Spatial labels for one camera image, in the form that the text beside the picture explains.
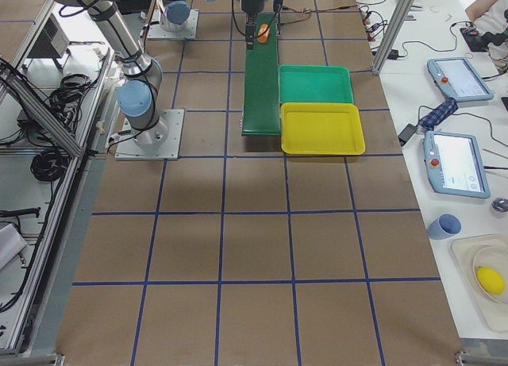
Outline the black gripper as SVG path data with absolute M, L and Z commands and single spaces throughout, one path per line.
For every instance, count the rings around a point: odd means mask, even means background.
M 247 13 L 247 20 L 245 23 L 245 42 L 248 50 L 253 50 L 256 39 L 256 22 L 257 13 L 261 13 L 264 10 L 264 4 L 266 0 L 241 0 L 241 9 Z M 275 34 L 280 34 L 281 24 L 281 11 L 283 9 L 283 0 L 272 0 L 272 8 L 274 12 L 274 27 Z

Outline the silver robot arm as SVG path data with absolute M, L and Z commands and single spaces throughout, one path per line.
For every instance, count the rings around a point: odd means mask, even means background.
M 62 6 L 80 7 L 98 26 L 114 49 L 121 69 L 128 79 L 117 94 L 133 138 L 143 144 L 167 134 L 160 121 L 156 99 L 162 81 L 160 65 L 147 53 L 129 31 L 117 3 L 125 0 L 53 0 Z
M 191 8 L 184 0 L 168 0 L 167 4 L 164 4 L 160 0 L 161 11 L 160 11 L 160 22 L 167 23 L 168 26 L 183 25 L 191 14 Z M 214 2 L 216 0 L 205 0 L 208 2 Z M 265 2 L 267 0 L 240 0 L 241 10 L 246 14 L 246 23 L 244 32 L 239 29 L 237 24 L 236 14 L 234 12 L 234 0 L 232 0 L 231 13 L 233 16 L 233 24 L 237 29 L 238 33 L 244 37 L 246 48 L 253 50 L 255 41 L 265 36 L 269 32 L 271 23 L 277 18 L 280 10 L 283 6 L 283 0 L 272 0 L 273 5 L 273 16 L 268 22 L 267 27 L 261 29 L 257 28 L 257 18 L 259 14 L 264 10 Z

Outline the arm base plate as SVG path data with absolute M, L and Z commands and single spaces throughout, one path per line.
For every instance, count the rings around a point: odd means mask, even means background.
M 182 24 L 170 22 L 160 10 L 152 15 L 148 30 L 149 40 L 195 40 L 198 26 L 198 10 L 191 10 Z
M 137 138 L 134 130 L 115 146 L 116 160 L 177 160 L 184 120 L 183 109 L 160 110 L 158 124 Z

